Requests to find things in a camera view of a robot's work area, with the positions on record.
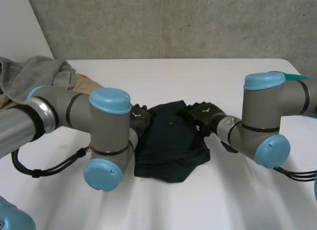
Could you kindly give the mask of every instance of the concrete wall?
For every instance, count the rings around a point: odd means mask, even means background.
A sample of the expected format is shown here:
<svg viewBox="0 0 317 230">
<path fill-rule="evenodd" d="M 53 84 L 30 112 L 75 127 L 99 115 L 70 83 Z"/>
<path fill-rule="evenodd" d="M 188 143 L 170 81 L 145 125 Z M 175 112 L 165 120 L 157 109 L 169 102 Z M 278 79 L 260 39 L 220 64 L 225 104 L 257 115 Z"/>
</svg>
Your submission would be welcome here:
<svg viewBox="0 0 317 230">
<path fill-rule="evenodd" d="M 284 58 L 317 66 L 317 0 L 30 0 L 55 58 Z"/>
</svg>

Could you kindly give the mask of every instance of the crumpled dark garment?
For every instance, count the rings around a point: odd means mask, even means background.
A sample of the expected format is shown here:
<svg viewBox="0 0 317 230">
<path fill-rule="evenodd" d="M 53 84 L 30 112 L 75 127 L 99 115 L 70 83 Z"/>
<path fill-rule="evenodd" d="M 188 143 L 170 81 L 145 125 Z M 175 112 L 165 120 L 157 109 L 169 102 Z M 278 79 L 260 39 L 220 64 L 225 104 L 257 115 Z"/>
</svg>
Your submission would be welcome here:
<svg viewBox="0 0 317 230">
<path fill-rule="evenodd" d="M 196 126 L 178 115 L 184 108 L 185 102 L 178 101 L 149 109 L 154 118 L 135 150 L 135 176 L 183 182 L 197 166 L 210 160 Z"/>
</svg>

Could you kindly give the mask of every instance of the white table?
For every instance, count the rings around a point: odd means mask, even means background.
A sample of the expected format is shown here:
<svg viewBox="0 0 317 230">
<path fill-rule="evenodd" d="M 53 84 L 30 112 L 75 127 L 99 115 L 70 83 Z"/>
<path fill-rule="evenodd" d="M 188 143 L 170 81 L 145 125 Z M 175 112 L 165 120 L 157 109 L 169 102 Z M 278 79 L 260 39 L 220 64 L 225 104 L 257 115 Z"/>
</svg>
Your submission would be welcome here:
<svg viewBox="0 0 317 230">
<path fill-rule="evenodd" d="M 213 102 L 241 117 L 244 77 L 279 70 L 296 74 L 281 59 L 72 60 L 78 73 L 104 86 L 127 91 L 132 103 L 148 107 L 183 99 Z M 284 117 L 281 133 L 291 143 L 284 165 L 293 171 L 317 167 L 317 120 Z M 44 135 L 21 148 L 30 168 L 58 164 L 89 135 L 67 129 Z M 168 184 L 133 175 L 129 165 L 114 191 L 93 190 L 84 181 L 86 156 L 52 177 L 20 174 L 10 156 L 0 162 L 0 195 L 29 213 L 39 230 L 314 230 L 317 203 L 313 183 L 299 183 L 226 152 L 213 135 L 206 138 L 211 161 L 184 183 Z"/>
</svg>

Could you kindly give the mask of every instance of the black cable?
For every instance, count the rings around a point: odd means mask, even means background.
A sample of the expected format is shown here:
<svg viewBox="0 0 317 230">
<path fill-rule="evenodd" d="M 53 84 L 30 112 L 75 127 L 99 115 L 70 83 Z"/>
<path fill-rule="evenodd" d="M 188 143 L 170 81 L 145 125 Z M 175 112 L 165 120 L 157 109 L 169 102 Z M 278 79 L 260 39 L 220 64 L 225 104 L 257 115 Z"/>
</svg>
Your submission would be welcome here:
<svg viewBox="0 0 317 230">
<path fill-rule="evenodd" d="M 50 176 L 57 173 L 60 173 L 65 168 L 69 167 L 71 164 L 73 164 L 78 158 L 83 157 L 86 155 L 87 150 L 89 147 L 81 148 L 79 149 L 75 154 L 67 158 L 65 161 L 61 162 L 55 167 L 49 168 L 47 170 L 30 170 L 26 168 L 24 165 L 22 165 L 18 159 L 18 153 L 19 149 L 11 153 L 12 163 L 13 166 L 21 173 L 31 175 L 34 178 L 39 178 L 41 176 Z"/>
<path fill-rule="evenodd" d="M 311 171 L 311 172 L 290 172 L 282 167 L 275 167 L 275 171 L 287 176 L 288 178 L 300 182 L 309 182 L 309 181 L 314 181 L 316 178 L 316 172 L 317 171 Z"/>
</svg>

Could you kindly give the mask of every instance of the gray cloth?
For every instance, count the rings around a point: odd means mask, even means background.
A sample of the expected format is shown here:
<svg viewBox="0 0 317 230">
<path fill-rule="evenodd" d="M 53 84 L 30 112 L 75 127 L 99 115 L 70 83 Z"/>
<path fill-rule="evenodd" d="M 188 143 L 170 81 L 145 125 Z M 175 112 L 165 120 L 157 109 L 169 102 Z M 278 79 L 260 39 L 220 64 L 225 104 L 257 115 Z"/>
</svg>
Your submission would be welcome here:
<svg viewBox="0 0 317 230">
<path fill-rule="evenodd" d="M 18 63 L 0 57 L 0 94 L 16 102 L 26 100 L 31 90 L 41 85 L 72 89 L 76 82 L 75 70 L 65 60 L 36 56 Z"/>
</svg>

